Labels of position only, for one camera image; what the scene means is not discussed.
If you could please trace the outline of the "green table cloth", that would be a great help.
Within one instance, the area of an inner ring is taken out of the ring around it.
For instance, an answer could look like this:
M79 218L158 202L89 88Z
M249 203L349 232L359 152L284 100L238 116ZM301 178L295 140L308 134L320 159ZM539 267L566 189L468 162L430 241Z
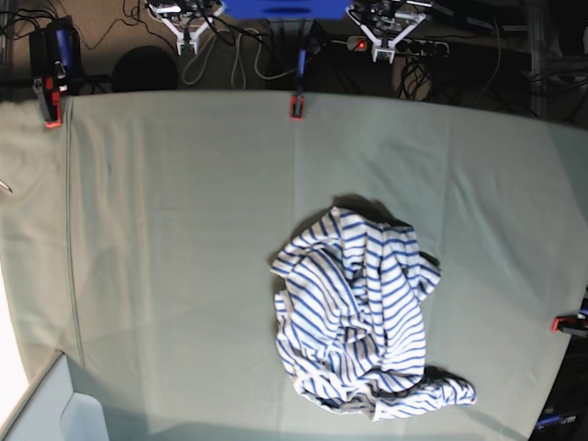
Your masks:
M55 350L116 440L525 440L587 284L587 134L459 107L284 92L1 106L1 263L30 378ZM442 279L431 365L472 407L321 410L275 344L269 265L334 203L411 224Z

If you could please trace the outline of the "black round stool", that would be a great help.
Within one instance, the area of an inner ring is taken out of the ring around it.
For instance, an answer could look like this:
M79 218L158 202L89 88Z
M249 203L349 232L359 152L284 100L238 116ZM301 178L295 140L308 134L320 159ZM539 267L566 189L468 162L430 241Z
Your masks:
M176 61L157 46L141 46L119 58L112 72L113 92L176 90Z

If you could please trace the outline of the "white power strip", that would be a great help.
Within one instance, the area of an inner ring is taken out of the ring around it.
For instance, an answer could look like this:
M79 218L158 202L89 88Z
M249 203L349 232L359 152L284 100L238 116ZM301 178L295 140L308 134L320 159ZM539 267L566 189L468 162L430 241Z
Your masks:
M350 36L346 40L338 40L350 51L371 51L371 41L367 37ZM447 58L450 54L449 44L440 40L401 40L396 45L396 54L413 57Z

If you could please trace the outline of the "red black left clamp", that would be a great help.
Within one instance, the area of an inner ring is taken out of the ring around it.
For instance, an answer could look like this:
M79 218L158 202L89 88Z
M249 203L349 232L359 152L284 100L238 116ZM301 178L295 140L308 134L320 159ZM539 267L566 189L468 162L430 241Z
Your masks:
M40 104L40 111L48 129L62 125L61 93L55 80L50 77L37 77L32 85Z

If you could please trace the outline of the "red black clamp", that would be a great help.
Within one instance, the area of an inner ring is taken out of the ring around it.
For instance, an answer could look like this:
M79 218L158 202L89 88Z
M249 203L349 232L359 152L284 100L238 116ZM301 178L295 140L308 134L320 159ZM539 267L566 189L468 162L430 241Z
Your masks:
M551 324L551 332L586 338L587 327L587 310L583 309L572 315L555 317Z
M61 93L55 80L50 77L37 77L32 85L40 104L40 111L48 129L62 125Z
M304 96L294 94L290 100L289 116L295 120L301 120L304 112Z

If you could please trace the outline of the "blue white striped t-shirt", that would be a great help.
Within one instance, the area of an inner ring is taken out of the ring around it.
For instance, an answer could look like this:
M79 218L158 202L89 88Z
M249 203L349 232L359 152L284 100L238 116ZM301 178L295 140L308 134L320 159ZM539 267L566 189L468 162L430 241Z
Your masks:
M334 207L271 270L277 351L299 396L375 422L476 402L467 380L426 371L422 305L441 272L413 227Z

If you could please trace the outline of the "white plastic bin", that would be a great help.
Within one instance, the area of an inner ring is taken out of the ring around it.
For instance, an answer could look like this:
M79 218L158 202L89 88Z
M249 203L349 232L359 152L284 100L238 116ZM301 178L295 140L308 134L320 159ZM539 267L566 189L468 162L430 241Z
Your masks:
M55 351L1 427L3 440L95 440L109 435L101 403L74 390L69 358Z

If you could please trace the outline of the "red black centre clamp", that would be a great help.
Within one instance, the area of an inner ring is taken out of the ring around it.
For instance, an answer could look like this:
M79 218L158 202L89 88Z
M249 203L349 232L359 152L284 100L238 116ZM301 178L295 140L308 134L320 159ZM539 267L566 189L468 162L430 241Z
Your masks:
M301 120L304 112L304 96L294 94L290 100L289 116L295 120Z

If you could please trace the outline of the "red black right clamp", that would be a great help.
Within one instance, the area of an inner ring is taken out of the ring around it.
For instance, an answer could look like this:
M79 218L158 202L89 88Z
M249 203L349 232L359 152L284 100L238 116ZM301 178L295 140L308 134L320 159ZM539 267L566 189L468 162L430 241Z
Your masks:
M586 338L587 327L587 310L583 309L572 315L555 317L551 324L551 332Z

